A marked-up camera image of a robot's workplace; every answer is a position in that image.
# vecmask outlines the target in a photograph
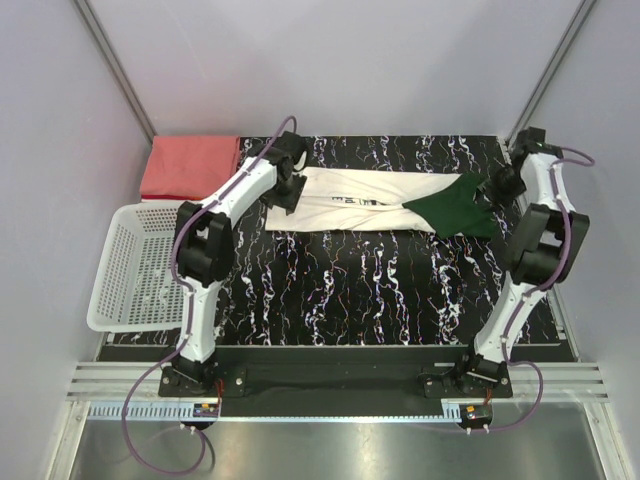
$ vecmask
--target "green fabric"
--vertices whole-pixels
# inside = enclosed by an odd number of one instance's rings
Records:
[[[463,173],[444,190],[403,203],[433,227],[439,237],[462,233],[470,237],[491,238],[497,232],[493,213],[474,202],[476,189],[484,181],[477,173]]]

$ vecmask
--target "gray wall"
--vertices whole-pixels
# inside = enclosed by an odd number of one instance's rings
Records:
[[[42,478],[115,209],[147,143],[69,0],[0,15],[0,465]]]
[[[599,161],[565,181],[591,230],[561,287],[581,353],[596,360],[640,472],[640,2],[601,1],[531,121]]]
[[[506,134],[579,0],[91,0],[161,134]]]

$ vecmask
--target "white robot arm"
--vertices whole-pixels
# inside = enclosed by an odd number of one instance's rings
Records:
[[[511,350],[529,314],[553,284],[567,277],[589,229],[589,217],[577,213],[567,197],[562,150],[547,145],[544,136],[536,128],[520,132],[511,152],[513,164],[483,188],[495,203],[511,204],[523,194],[528,208],[507,246],[500,298],[452,371],[456,389],[468,396],[508,383]]]
[[[304,168],[309,154],[300,136],[284,132],[262,158],[255,156],[257,152],[249,152],[238,172],[213,195],[185,202],[178,210],[176,238],[203,206],[209,206],[184,234],[176,256],[185,291],[179,344],[185,345],[173,368],[197,383],[204,382],[205,363],[215,350],[218,294],[234,262],[233,228],[258,199],[269,208],[275,205],[293,212],[306,182],[296,173]]]

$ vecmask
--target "white cloth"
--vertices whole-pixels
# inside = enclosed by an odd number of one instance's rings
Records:
[[[303,175],[307,183],[296,211],[287,215],[273,207],[267,213],[266,230],[434,232],[424,218],[402,204],[444,190],[460,176],[316,167],[306,168]]]

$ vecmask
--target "laundry basket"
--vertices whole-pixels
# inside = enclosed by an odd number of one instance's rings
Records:
[[[139,203],[115,213],[89,303],[87,323],[93,330],[180,327],[183,293],[171,277],[169,257],[181,203]]]

